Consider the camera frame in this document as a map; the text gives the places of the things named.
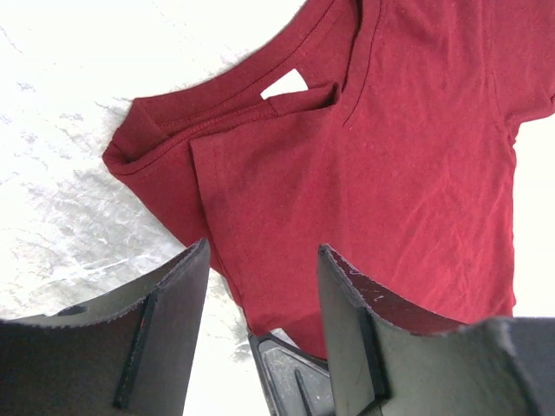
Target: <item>white marble surface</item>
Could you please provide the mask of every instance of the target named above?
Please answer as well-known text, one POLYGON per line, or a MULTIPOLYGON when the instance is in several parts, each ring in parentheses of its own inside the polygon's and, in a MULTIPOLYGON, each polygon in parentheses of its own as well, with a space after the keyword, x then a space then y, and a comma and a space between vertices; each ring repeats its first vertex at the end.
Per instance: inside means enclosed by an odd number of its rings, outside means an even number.
MULTIPOLYGON (((0 0, 0 316, 54 314, 183 247, 100 156, 136 96, 211 78, 304 0, 0 0)), ((517 145, 518 315, 555 315, 555 118, 517 145)), ((186 414, 264 415, 239 309, 211 274, 186 414)))

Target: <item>red fabric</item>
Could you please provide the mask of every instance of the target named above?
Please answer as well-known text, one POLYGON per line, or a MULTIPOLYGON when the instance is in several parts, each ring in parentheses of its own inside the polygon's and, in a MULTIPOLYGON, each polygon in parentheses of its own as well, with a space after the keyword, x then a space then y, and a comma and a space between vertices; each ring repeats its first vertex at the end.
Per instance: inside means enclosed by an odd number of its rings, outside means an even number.
POLYGON ((209 237, 255 334, 325 356, 324 243, 441 315, 510 315, 513 142, 555 108, 554 4, 310 0, 228 73, 135 100, 105 163, 209 237), (293 68, 310 89, 262 100, 293 68))

